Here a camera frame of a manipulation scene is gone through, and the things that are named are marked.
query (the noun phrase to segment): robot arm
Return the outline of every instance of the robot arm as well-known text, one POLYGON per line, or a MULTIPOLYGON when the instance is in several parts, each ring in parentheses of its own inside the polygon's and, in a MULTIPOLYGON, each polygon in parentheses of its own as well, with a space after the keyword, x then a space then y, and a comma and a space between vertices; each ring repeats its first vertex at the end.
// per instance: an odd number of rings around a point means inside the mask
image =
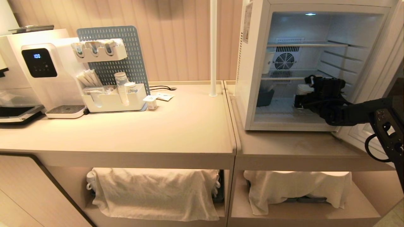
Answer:
POLYGON ((375 134, 366 139, 365 150, 381 162, 393 162, 401 187, 403 182, 403 144, 404 144, 404 100, 394 96, 352 104, 342 97, 341 89, 345 81, 335 78, 323 78, 311 75, 305 82, 314 88, 307 95, 296 95, 295 107, 310 109, 333 126, 354 126, 370 123, 375 134), (381 160, 372 155, 369 142, 379 139, 388 159, 381 160))

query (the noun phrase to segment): fridge door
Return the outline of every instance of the fridge door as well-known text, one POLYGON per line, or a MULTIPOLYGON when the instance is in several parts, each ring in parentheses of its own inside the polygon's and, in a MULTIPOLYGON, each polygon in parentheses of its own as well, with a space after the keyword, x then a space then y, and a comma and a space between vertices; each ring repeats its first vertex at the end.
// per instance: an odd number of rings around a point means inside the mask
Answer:
MULTIPOLYGON (((365 72, 367 76, 358 85, 362 89, 356 90, 354 103, 386 97, 393 79, 403 71, 404 1, 398 3, 390 26, 386 28, 385 39, 381 41, 377 55, 369 62, 371 67, 365 72)), ((373 133, 369 124, 358 124, 353 127, 341 127, 335 135, 365 151, 364 142, 373 133)), ((377 138, 370 142, 369 148, 377 158, 387 158, 377 138)))

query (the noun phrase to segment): white pole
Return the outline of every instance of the white pole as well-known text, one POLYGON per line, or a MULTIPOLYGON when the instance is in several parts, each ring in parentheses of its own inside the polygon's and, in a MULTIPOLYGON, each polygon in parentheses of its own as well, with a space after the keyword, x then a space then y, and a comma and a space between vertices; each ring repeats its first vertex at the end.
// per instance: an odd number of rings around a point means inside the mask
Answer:
POLYGON ((210 97, 216 97, 217 0, 210 0, 210 97))

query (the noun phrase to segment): fridge label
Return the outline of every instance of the fridge label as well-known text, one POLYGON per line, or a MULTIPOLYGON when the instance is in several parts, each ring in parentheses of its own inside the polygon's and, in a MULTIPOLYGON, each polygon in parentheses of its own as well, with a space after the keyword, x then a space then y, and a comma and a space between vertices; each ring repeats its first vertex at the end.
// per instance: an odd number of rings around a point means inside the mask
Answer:
POLYGON ((243 42, 245 43, 248 43, 248 37, 250 36, 250 23, 252 12, 253 12, 253 3, 250 3, 246 6, 246 12, 244 14, 243 42))

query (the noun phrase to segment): towel-covered item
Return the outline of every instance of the towel-covered item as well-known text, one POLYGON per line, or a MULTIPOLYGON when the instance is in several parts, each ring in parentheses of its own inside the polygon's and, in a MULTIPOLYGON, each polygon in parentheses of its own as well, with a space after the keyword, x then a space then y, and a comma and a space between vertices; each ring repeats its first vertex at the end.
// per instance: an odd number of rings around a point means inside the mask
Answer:
POLYGON ((106 216, 217 221, 211 193, 218 173, 218 170, 93 168, 88 176, 95 179, 93 204, 106 216))
POLYGON ((251 182, 250 205, 254 215, 268 214, 268 204, 287 198, 326 197, 335 208, 344 208, 352 182, 351 172, 244 171, 251 182))

